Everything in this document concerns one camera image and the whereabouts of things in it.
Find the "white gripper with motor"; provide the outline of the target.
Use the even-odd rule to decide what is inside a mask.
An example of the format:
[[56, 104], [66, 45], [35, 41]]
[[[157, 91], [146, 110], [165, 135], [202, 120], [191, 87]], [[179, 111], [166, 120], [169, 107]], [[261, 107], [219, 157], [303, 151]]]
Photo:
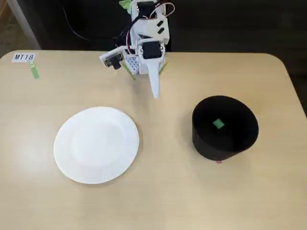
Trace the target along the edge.
[[139, 59], [139, 73], [149, 74], [150, 85], [155, 99], [159, 98], [159, 72], [165, 65], [165, 45], [157, 39], [141, 39], [136, 44]]

